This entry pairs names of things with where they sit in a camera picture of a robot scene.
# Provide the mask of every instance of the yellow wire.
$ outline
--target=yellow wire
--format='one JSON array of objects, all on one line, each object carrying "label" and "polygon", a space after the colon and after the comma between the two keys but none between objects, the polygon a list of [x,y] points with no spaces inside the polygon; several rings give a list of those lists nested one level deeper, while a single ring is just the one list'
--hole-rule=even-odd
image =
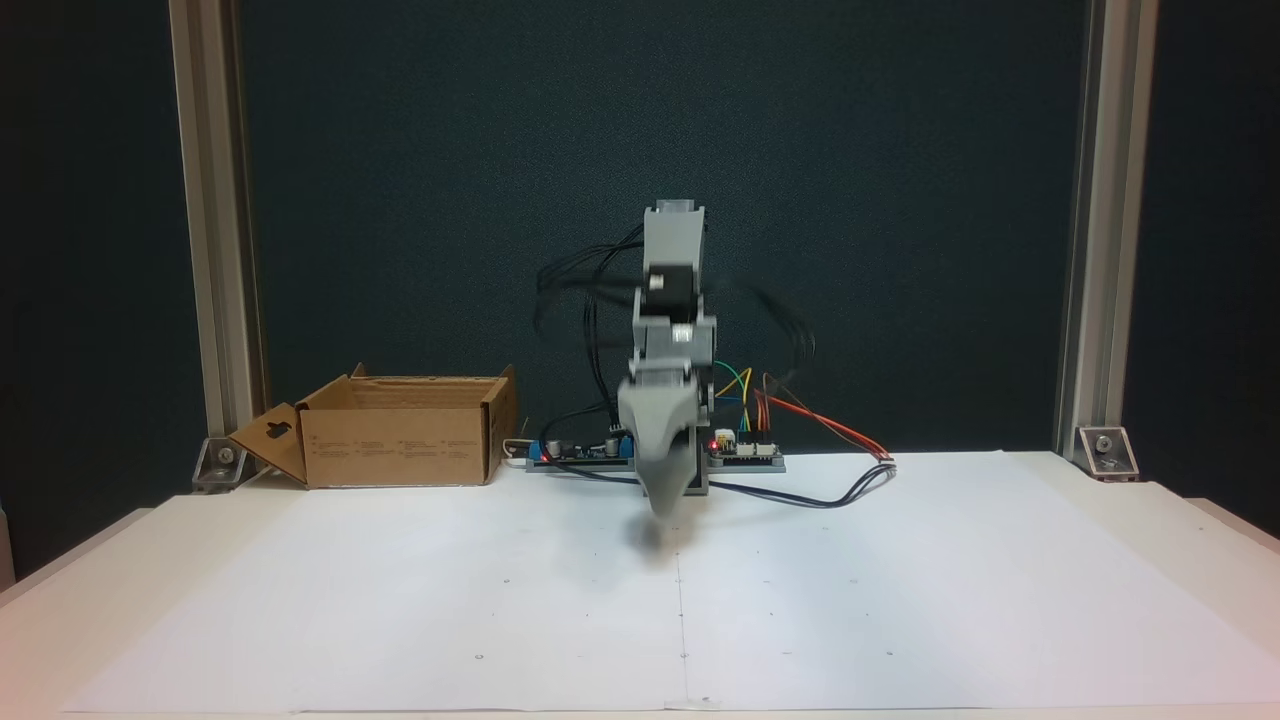
[{"label": "yellow wire", "polygon": [[742,373],[742,418],[746,419],[746,432],[751,432],[751,415],[746,411],[746,388],[751,387],[751,369]]},{"label": "yellow wire", "polygon": [[[750,377],[750,372],[751,372],[751,369],[748,368],[742,374],[745,377]],[[733,378],[732,380],[728,382],[727,386],[722,387],[721,391],[716,393],[716,397],[719,397],[719,396],[724,395],[726,392],[733,389],[733,386],[736,386],[736,384],[737,384],[737,378]]]}]

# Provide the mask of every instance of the white paper sheet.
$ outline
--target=white paper sheet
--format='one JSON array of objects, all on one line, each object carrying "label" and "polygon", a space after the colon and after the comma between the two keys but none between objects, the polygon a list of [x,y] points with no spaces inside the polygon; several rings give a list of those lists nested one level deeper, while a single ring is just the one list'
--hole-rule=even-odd
[{"label": "white paper sheet", "polygon": [[[902,465],[836,511],[717,498],[680,557],[691,692],[724,710],[1280,701],[1276,659],[1012,459]],[[827,497],[856,477],[840,456],[790,466],[777,487]]]},{"label": "white paper sheet", "polygon": [[133,712],[655,710],[685,696],[675,562],[621,488],[316,491],[72,705]]},{"label": "white paper sheet", "polygon": [[[788,464],[740,479],[838,495],[868,465]],[[690,498],[657,553],[632,487],[312,492],[68,710],[1280,701],[1276,659],[1012,459],[901,464],[842,510]]]}]

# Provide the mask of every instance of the white table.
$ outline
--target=white table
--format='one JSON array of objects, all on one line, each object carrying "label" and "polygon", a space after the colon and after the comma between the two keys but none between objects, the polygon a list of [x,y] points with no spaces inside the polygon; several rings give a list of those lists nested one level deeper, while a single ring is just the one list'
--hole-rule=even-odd
[{"label": "white table", "polygon": [[[1112,538],[1256,646],[1280,657],[1280,556],[1272,550],[1157,484],[1105,486],[1091,480],[1052,454],[1014,456]],[[157,618],[193,593],[211,574],[252,547],[259,533],[303,495],[288,480],[262,478],[225,496],[175,497],[132,525],[118,528],[106,542],[84,552],[35,587],[28,587],[17,597],[9,594],[0,600],[4,603],[0,606],[0,717],[38,720],[60,716],[58,708],[73,693],[146,633]],[[467,717],[477,715],[490,714],[470,712]],[[562,715],[581,717],[581,714]],[[644,715],[667,719],[672,712]],[[1280,705],[814,711],[808,715],[918,720],[1230,720],[1280,717]],[[385,715],[397,720],[415,716],[428,715]],[[627,717],[635,716],[636,714],[627,714]]]}]

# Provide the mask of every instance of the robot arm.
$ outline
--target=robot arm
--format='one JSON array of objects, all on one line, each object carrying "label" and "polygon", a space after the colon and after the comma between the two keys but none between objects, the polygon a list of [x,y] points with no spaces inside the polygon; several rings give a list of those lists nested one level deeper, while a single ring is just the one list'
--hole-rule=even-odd
[{"label": "robot arm", "polygon": [[667,516],[703,473],[699,428],[710,425],[716,318],[703,311],[704,209],[659,200],[644,215],[644,282],[631,329],[635,352],[618,387],[618,416],[635,442],[636,475]]}]

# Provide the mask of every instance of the metal bracket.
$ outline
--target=metal bracket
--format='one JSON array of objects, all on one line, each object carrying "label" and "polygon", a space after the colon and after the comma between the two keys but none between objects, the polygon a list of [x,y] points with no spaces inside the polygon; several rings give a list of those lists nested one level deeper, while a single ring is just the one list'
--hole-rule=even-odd
[{"label": "metal bracket", "polygon": [[1133,483],[1140,479],[1138,460],[1133,456],[1129,433],[1124,428],[1080,428],[1079,436],[1076,465],[1093,479],[1105,483]]},{"label": "metal bracket", "polygon": [[191,492],[218,495],[230,492],[244,482],[248,454],[227,438],[209,438],[200,446],[196,471],[191,475]]}]

